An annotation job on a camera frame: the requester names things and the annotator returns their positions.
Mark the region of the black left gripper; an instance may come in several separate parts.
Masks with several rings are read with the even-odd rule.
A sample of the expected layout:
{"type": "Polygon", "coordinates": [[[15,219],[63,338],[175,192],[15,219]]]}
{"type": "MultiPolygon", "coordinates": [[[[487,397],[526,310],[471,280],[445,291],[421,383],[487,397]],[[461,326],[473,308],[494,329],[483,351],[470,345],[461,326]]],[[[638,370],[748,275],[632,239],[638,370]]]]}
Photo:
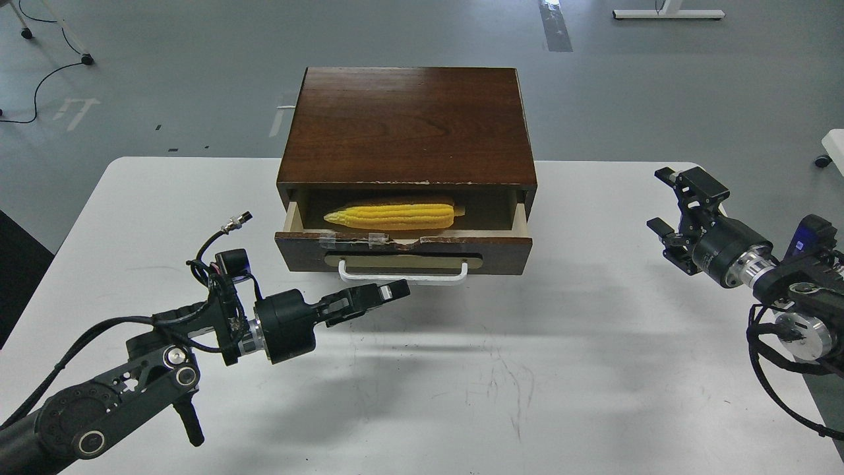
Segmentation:
{"type": "Polygon", "coordinates": [[[254,309],[266,357],[279,364],[308,354],[317,345],[316,325],[326,321],[326,328],[335,327],[410,294],[407,280],[395,280],[343,289],[322,298],[319,309],[308,304],[298,289],[258,300],[254,309]]]}

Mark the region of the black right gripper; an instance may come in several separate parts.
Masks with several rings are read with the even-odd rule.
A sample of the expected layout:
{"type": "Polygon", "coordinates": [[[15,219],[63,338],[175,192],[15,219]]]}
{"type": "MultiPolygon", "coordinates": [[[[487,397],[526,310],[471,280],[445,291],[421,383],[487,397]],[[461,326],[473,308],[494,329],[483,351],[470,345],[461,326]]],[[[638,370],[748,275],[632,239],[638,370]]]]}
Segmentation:
{"type": "Polygon", "coordinates": [[[684,171],[661,168],[654,172],[671,187],[678,199],[679,228],[692,228],[697,236],[676,231],[664,220],[652,218],[646,226],[663,244],[663,258],[685,274],[707,274],[722,288],[741,285],[735,270],[745,253],[766,256],[773,244],[750,226],[721,213],[721,203],[730,191],[699,166],[684,171]]]}

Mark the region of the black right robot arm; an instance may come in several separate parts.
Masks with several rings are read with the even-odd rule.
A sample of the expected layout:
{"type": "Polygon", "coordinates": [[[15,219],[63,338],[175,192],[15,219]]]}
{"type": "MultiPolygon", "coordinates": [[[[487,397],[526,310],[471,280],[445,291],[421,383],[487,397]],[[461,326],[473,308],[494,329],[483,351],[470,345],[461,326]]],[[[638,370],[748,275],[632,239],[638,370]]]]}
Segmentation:
{"type": "Polygon", "coordinates": [[[680,220],[673,229],[660,218],[646,225],[663,244],[663,256],[685,274],[704,273],[722,288],[750,288],[746,340],[752,369],[772,401],[817,435],[842,440],[841,430],[814,423],[789,408],[760,361],[799,375],[842,376],[842,252],[836,228],[808,214],[783,258],[750,226],[728,217],[721,204],[729,190],[707,171],[661,168],[655,177],[673,190],[680,220]]]}

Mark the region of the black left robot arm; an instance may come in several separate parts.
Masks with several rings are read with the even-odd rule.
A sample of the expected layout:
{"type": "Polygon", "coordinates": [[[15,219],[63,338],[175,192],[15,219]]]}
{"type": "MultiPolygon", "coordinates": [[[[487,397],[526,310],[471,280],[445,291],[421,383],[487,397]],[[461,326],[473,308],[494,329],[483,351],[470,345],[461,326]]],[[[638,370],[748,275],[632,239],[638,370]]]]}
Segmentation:
{"type": "Polygon", "coordinates": [[[346,288],[307,303],[299,290],[264,297],[254,283],[255,316],[248,319],[236,291],[253,280],[244,249],[203,255],[214,241],[240,229],[251,213],[233,217],[187,262],[207,298],[149,317],[106,319],[75,340],[51,373],[2,424],[3,474],[57,474],[78,460],[101,456],[166,408],[182,421],[189,442],[204,441],[192,399],[201,370],[195,352],[219,354],[226,365],[262,351],[272,364],[301,357],[316,348],[315,328],[358,318],[410,294],[407,280],[346,288]],[[126,341],[126,363],[46,398],[61,370],[104,332],[123,323],[150,330],[126,341]]]}

